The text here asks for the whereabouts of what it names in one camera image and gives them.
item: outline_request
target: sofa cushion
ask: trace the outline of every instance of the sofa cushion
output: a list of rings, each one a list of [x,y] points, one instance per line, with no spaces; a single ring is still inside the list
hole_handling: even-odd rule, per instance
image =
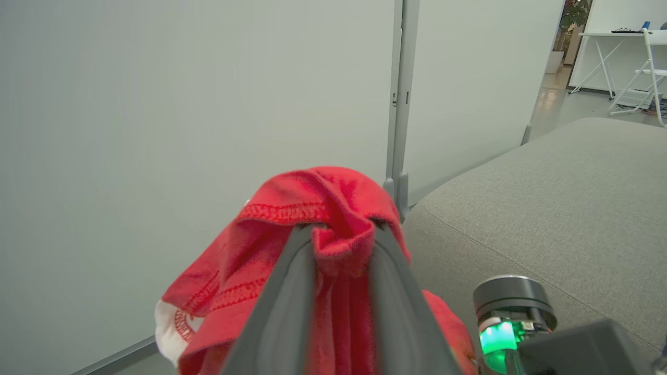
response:
[[[439,187],[410,213],[412,270],[476,338],[472,291],[544,285],[564,329],[623,325],[648,357],[667,334],[667,130],[581,119]]]

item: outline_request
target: white folding chair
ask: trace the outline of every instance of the white folding chair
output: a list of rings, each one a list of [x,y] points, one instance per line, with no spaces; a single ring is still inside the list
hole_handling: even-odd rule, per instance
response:
[[[664,127],[665,124],[662,122],[662,112],[660,111],[660,99],[658,98],[658,86],[664,81],[665,77],[667,77],[667,70],[664,69],[656,69],[653,64],[653,50],[651,49],[652,45],[667,45],[667,30],[647,30],[647,29],[642,29],[642,32],[644,33],[644,44],[646,45],[646,53],[648,54],[648,60],[643,64],[643,66],[635,70],[634,77],[628,83],[625,89],[620,93],[620,95],[616,96],[616,99],[612,103],[612,106],[609,107],[609,116],[612,115],[618,115],[621,113],[633,113],[637,112],[642,105],[644,105],[648,100],[650,100],[651,96],[653,96],[655,104],[656,104],[656,115],[658,116],[658,121],[660,121],[660,124]],[[618,100],[625,94],[625,92],[630,88],[630,86],[634,83],[635,79],[639,77],[642,74],[650,74],[652,78],[652,85],[649,86],[646,91],[649,91],[649,94],[646,96],[646,98],[639,103],[636,107],[632,109],[627,109],[624,111],[615,111],[612,112],[614,107],[616,106],[616,103]]]

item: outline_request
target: desk leg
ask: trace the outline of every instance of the desk leg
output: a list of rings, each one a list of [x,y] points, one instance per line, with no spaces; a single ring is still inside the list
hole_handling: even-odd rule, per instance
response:
[[[602,55],[604,55],[604,56],[606,56],[606,57],[609,56],[609,55],[607,55],[607,53],[604,51],[604,44],[602,43],[602,40],[600,40],[600,43],[599,43],[599,45],[598,45],[598,48],[600,48],[600,51],[601,51]],[[603,67],[603,68],[606,68],[606,73],[607,73],[608,76],[609,76],[609,80],[607,81],[607,84],[610,86],[611,94],[612,94],[612,95],[609,97],[609,100],[613,100],[614,97],[616,97],[616,85],[614,85],[614,75],[612,74],[612,70],[609,69],[609,59],[608,59],[608,58],[605,58],[605,59],[604,59],[604,67]]]
[[[621,39],[621,41],[614,47],[614,49],[611,52],[609,52],[609,55],[602,56],[602,51],[600,50],[600,48],[599,48],[600,45],[598,44],[599,43],[598,42],[599,38],[598,37],[591,37],[591,38],[595,39],[595,43],[598,45],[598,53],[600,54],[600,63],[598,64],[598,66],[595,67],[595,69],[593,69],[586,76],[586,78],[584,78],[584,80],[581,83],[579,83],[577,85],[577,87],[575,87],[572,91],[568,91],[568,94],[577,93],[577,92],[581,91],[582,86],[585,85],[586,82],[588,82],[588,80],[591,79],[591,77],[593,77],[593,75],[598,72],[599,68],[603,67],[603,64],[605,64],[607,62],[607,60],[609,60],[609,58],[616,52],[616,50],[618,50],[618,48],[621,46],[621,44],[623,44],[623,42],[625,42],[625,40],[627,39],[627,37]],[[610,97],[610,99],[613,99],[613,94],[614,94],[613,91],[614,90],[611,87],[611,83],[609,82],[609,79],[607,79],[607,84],[610,86],[609,87],[609,91],[610,91],[609,94],[612,95],[612,97]]]
[[[602,71],[604,71],[604,79],[607,80],[607,87],[609,87],[609,99],[613,99],[614,98],[614,88],[612,87],[612,82],[611,82],[611,79],[609,78],[609,72],[607,71],[607,62],[606,62],[607,56],[605,56],[602,53],[602,48],[600,47],[600,40],[599,39],[600,38],[595,39],[595,45],[598,47],[598,53],[600,54],[600,61],[601,61],[601,64],[602,64]]]

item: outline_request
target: white desk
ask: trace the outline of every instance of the white desk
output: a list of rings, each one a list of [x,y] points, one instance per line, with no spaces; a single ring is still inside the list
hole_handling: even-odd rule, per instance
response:
[[[607,86],[609,87],[609,100],[613,99],[614,96],[616,95],[616,88],[614,87],[614,78],[612,77],[612,72],[609,70],[609,65],[608,65],[608,60],[609,58],[616,52],[616,50],[625,42],[628,40],[628,38],[643,38],[644,34],[642,33],[579,33],[582,37],[590,37],[595,41],[595,45],[598,48],[598,53],[600,54],[600,63],[598,66],[595,67],[587,76],[584,78],[581,83],[577,85],[572,91],[569,91],[568,94],[579,92],[582,89],[582,86],[588,82],[591,77],[595,73],[598,72],[600,67],[602,67],[602,71],[604,72],[604,77],[607,80]],[[605,53],[604,48],[602,47],[601,40],[602,38],[607,38],[607,37],[615,37],[615,38],[622,38],[618,44],[612,49],[609,54]]]

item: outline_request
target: white fabric trim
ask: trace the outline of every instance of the white fabric trim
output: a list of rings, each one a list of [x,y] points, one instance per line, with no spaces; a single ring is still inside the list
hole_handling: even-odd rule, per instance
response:
[[[183,354],[188,342],[176,329],[175,317],[179,308],[160,300],[155,306],[155,343],[164,358],[178,368],[178,358]],[[188,318],[188,326],[197,331],[203,318]]]

